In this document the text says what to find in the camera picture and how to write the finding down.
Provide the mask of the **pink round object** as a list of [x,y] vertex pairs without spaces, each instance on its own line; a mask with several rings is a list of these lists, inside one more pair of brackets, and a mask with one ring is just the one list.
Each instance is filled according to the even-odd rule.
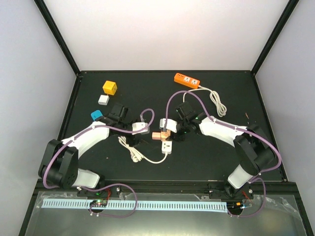
[[162,142],[167,141],[169,137],[171,136],[171,131],[160,131],[160,132],[153,132],[152,133],[152,139],[153,140],[160,140]]

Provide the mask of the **blue plug adapter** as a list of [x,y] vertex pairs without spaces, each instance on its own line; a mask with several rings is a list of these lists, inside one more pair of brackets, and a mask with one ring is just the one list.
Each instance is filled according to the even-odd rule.
[[103,114],[100,110],[96,110],[96,111],[91,113],[91,118],[93,121],[96,121],[98,118],[100,118],[102,116],[103,116]]

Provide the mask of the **yellow cube socket adapter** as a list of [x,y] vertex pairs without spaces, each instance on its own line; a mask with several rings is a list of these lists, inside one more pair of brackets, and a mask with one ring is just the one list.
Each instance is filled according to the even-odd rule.
[[104,85],[102,86],[102,89],[104,91],[105,94],[108,94],[108,95],[115,95],[118,87],[117,87],[117,84],[115,82],[112,82],[112,81],[106,81],[104,83]]

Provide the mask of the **white charger plug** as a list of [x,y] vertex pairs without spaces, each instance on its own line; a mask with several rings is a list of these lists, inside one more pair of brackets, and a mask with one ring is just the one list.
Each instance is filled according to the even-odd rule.
[[98,104],[106,106],[109,102],[110,97],[108,95],[100,95],[98,99]]

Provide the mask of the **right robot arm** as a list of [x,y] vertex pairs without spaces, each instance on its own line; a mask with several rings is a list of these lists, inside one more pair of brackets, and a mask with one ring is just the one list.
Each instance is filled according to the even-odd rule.
[[208,116],[205,112],[198,114],[188,102],[177,106],[176,112],[180,121],[174,136],[180,137],[192,131],[216,138],[235,148],[239,164],[223,186],[223,191],[229,198],[236,198],[246,183],[258,176],[277,158],[274,148],[270,146],[265,133],[258,125],[237,126]]

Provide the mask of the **orange power strip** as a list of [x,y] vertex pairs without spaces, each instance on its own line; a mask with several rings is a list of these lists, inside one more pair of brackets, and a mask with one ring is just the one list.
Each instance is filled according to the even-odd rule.
[[181,84],[181,85],[184,85],[186,87],[189,87],[191,89],[199,88],[199,84],[200,84],[199,80],[192,78],[192,77],[189,77],[189,76],[186,76],[186,75],[183,75],[181,73],[175,74],[174,82]]

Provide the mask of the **white socket adapter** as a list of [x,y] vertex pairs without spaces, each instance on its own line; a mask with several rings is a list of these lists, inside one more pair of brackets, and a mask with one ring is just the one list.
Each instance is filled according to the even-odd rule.
[[171,152],[172,152],[172,141],[162,141],[161,152],[163,154],[171,154]]

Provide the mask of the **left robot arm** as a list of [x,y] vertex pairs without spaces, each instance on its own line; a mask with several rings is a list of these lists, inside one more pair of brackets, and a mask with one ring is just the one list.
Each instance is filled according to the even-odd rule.
[[113,135],[125,135],[133,146],[136,136],[149,131],[148,123],[140,115],[136,121],[125,122],[128,108],[115,104],[104,115],[100,110],[91,113],[92,123],[79,133],[63,139],[52,139],[46,146],[38,175],[47,189],[85,187],[94,195],[101,196],[106,189],[99,174],[79,167],[80,157],[97,143]]

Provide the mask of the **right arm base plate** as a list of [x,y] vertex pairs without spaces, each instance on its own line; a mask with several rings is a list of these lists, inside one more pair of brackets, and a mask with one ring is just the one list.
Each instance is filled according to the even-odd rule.
[[204,193],[209,194],[210,198],[216,198],[221,200],[245,200],[253,199],[253,193],[251,187],[245,184],[239,189],[232,187],[227,182],[217,181],[207,184],[207,188]]

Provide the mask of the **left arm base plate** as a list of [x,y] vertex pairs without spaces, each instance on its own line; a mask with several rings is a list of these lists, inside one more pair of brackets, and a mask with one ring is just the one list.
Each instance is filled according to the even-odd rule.
[[116,196],[116,194],[120,193],[121,186],[115,185],[109,188],[104,188],[107,185],[105,181],[100,181],[95,188],[88,187],[79,187],[77,189],[78,197],[87,197],[87,198],[110,198]]

